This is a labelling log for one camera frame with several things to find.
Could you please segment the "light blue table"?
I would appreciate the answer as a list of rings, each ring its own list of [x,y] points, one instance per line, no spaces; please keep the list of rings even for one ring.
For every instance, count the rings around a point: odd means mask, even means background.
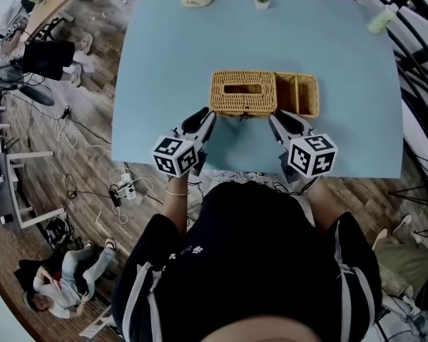
[[[263,70],[317,78],[312,126],[338,147],[335,177],[398,178],[402,96],[392,42],[367,29],[353,0],[136,0],[116,83],[112,159],[151,163],[151,150],[208,104],[212,73]]]

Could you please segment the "person's left forearm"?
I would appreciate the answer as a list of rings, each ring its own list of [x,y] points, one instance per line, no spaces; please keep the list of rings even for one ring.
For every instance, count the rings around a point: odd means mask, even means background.
[[[187,232],[187,209],[188,175],[170,178],[165,189],[161,214],[174,223],[180,235]]]

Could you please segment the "pale plastic bottle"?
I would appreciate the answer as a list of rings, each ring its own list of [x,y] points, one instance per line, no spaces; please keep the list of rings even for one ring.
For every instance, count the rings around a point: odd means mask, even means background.
[[[386,5],[384,8],[370,20],[367,28],[370,33],[379,34],[395,19],[399,7],[396,4]]]

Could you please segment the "black metal railing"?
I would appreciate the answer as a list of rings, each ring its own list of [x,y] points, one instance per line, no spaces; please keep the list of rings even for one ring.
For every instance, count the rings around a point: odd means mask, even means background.
[[[419,190],[428,193],[428,2],[426,0],[354,0],[367,6],[398,10],[387,33],[394,44],[394,57],[402,92],[404,141],[424,178]],[[417,188],[390,194],[428,206],[416,196]]]

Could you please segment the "white frame table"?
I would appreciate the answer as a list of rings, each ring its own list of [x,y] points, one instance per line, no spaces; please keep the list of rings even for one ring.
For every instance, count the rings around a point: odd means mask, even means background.
[[[68,220],[63,207],[33,218],[23,219],[22,217],[30,215],[34,208],[20,208],[16,197],[17,186],[14,185],[16,183],[14,170],[24,168],[24,160],[53,156],[53,151],[0,154],[0,174],[3,179],[0,183],[0,220],[3,224],[5,224],[6,220],[11,220],[16,222],[21,229],[25,229],[55,218],[62,219],[65,222]]]

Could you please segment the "person's right forearm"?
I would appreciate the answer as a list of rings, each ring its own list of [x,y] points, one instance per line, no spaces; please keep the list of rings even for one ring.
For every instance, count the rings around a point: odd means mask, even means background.
[[[319,177],[305,191],[304,196],[310,204],[316,228],[327,232],[345,209],[336,200],[326,181]]]

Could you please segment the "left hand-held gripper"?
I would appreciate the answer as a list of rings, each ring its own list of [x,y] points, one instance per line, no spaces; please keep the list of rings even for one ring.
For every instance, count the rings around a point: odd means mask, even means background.
[[[209,139],[216,119],[214,111],[203,107],[186,118],[181,128],[176,127],[170,135],[161,135],[151,151],[157,170],[170,177],[189,173],[198,176],[207,157],[203,145]]]

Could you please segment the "woven wicker tissue box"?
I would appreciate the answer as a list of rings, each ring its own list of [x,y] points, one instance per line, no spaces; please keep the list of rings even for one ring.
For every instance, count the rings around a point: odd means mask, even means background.
[[[303,118],[320,114],[315,76],[277,71],[216,71],[211,76],[209,108],[229,117],[265,118],[284,110]]]

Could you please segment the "person's black shirt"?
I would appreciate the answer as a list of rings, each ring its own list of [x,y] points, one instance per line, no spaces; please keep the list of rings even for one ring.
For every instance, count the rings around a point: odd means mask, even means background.
[[[360,342],[381,304],[377,259],[351,213],[321,229],[290,195],[224,182],[184,234],[151,217],[111,309],[126,342],[200,342],[258,316],[298,321],[325,342]]]

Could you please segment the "white power strip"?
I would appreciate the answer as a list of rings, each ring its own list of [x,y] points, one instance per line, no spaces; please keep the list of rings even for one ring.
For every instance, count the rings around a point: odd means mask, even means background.
[[[135,188],[136,179],[129,173],[124,172],[118,182],[117,194],[121,198],[134,201],[137,199],[137,192]]]

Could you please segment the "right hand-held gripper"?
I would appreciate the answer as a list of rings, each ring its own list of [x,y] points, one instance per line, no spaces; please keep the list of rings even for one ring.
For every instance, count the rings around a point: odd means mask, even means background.
[[[276,141],[285,148],[280,159],[289,183],[301,179],[312,180],[332,171],[338,147],[328,135],[310,135],[313,131],[311,124],[285,110],[270,114],[269,124]],[[291,138],[288,137],[289,133],[306,136]]]

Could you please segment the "dark grey round seat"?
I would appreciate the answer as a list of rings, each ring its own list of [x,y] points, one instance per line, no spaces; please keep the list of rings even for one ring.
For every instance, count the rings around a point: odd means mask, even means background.
[[[55,105],[55,100],[52,97],[51,90],[44,85],[41,88],[24,85],[19,88],[19,91],[32,101],[44,106],[52,107]]]

